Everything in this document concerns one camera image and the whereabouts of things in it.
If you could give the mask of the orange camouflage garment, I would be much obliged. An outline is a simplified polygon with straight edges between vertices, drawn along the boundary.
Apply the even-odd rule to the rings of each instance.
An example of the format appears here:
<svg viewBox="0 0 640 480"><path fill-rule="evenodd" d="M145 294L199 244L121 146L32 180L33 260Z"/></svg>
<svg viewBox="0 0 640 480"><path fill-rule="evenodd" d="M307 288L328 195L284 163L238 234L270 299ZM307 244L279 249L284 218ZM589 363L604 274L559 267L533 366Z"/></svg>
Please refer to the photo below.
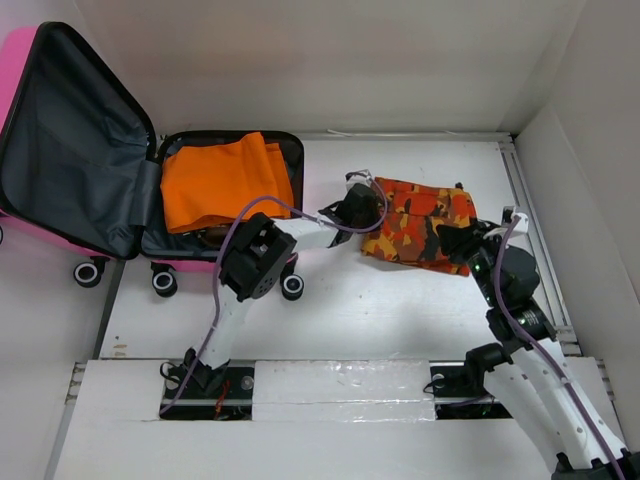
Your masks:
<svg viewBox="0 0 640 480"><path fill-rule="evenodd" d="M477 219L471 195L458 183L431 187L378 177L386 213L379 230L363 237L361 253L381 261L467 277L470 270L441 251L437 227L466 228Z"/></svg>

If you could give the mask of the orange cloth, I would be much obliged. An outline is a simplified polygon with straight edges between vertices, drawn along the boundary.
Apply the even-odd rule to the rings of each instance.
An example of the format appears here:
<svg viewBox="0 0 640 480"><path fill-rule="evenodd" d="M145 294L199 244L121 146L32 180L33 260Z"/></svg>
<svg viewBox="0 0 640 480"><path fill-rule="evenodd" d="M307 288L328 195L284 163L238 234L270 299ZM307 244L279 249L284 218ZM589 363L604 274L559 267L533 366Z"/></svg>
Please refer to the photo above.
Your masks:
<svg viewBox="0 0 640 480"><path fill-rule="evenodd" d="M284 206L294 205L281 148L259 132L226 145L182 147L164 162L160 187L171 234L230 224L261 196L280 202L264 201L243 214L243 220L258 212L289 218Z"/></svg>

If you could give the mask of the pink hard-shell suitcase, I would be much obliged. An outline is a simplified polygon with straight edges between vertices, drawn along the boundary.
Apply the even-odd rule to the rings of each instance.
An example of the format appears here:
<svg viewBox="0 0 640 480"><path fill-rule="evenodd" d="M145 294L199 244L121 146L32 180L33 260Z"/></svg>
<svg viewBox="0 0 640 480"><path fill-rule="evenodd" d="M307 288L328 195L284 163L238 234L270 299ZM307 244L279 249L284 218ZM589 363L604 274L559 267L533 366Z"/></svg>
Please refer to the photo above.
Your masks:
<svg viewBox="0 0 640 480"><path fill-rule="evenodd" d="M176 273L212 269L217 249L165 226L163 163L187 147L239 141L238 130L159 140L141 105L71 26L11 31L1 46L1 213L81 256L76 283L97 286L110 260L146 257L164 298Z"/></svg>

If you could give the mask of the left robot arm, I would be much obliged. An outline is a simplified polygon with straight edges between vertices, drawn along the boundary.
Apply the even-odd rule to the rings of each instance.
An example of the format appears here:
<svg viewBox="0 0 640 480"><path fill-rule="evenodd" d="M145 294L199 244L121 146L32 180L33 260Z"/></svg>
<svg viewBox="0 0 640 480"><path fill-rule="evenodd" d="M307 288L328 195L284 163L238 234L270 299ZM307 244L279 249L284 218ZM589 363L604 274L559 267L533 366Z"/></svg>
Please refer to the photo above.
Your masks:
<svg viewBox="0 0 640 480"><path fill-rule="evenodd" d="M381 186L363 172L348 186L346 196L316 213L294 207L290 218L275 218L252 209L265 203L282 206L273 196L261 196L242 211L247 221L235 220L224 238L214 263L213 310L203 339L190 348L181 364L180 388L190 386L201 396L212 396L222 387L232 347L244 326L251 306L278 283L291 276L287 271L303 251L333 248L353 234L377 230L388 203Z"/></svg>

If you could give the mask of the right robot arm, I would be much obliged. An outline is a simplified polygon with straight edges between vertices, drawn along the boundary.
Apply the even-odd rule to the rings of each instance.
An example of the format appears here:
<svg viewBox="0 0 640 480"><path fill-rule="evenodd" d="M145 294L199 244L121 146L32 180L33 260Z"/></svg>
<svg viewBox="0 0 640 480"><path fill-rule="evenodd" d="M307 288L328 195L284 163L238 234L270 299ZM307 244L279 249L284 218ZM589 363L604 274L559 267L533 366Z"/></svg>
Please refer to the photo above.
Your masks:
<svg viewBox="0 0 640 480"><path fill-rule="evenodd" d="M495 340L467 352L462 381L498 400L536 447L554 479L636 479L639 456L597 412L567 364L556 331L533 298L537 263L510 237L517 214L498 226L440 225L442 253L467 266L487 305Z"/></svg>

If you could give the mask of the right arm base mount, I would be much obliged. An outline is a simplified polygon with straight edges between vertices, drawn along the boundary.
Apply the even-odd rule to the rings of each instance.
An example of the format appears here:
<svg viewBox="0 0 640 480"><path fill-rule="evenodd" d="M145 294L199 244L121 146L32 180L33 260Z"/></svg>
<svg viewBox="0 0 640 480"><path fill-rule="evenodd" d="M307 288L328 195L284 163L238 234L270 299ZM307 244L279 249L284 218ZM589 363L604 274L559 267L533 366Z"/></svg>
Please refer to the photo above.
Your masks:
<svg viewBox="0 0 640 480"><path fill-rule="evenodd" d="M487 375L509 357L498 343L466 353L463 362L437 361L423 393L431 395L437 420L509 419L506 407L484 387Z"/></svg>

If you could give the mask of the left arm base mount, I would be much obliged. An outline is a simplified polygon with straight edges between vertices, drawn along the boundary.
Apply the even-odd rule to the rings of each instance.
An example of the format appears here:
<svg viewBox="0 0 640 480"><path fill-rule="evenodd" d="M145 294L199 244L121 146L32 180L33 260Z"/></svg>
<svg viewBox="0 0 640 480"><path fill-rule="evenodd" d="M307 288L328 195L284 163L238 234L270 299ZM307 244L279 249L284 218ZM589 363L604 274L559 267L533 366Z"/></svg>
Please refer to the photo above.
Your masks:
<svg viewBox="0 0 640 480"><path fill-rule="evenodd" d="M164 390L159 417L168 421L250 421L252 419L255 364L232 361L212 392L202 390L191 378L180 398L167 410L178 393L186 370L165 361L160 375Z"/></svg>

